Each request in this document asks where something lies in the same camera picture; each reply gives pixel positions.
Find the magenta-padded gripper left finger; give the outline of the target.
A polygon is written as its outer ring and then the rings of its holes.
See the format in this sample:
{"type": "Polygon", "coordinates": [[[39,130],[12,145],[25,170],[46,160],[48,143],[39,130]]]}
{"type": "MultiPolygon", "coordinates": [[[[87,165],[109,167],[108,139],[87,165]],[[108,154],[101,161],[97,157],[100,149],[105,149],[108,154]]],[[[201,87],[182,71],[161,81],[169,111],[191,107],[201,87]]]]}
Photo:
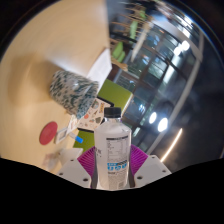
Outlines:
{"type": "Polygon", "coordinates": [[[57,176],[84,188],[97,187],[94,147],[87,151],[83,151],[82,148],[63,149],[59,152],[58,159],[61,169],[57,172],[57,176]]]}

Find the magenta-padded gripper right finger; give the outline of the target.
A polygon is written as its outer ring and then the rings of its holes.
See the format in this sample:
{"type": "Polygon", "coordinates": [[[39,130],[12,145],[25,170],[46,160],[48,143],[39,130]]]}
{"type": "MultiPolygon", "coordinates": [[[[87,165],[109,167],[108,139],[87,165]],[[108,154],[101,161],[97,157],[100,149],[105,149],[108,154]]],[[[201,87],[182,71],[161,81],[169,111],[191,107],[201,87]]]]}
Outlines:
{"type": "Polygon", "coordinates": [[[140,188],[167,175],[170,170],[156,155],[147,155],[137,146],[131,146],[128,186],[140,188]]]}

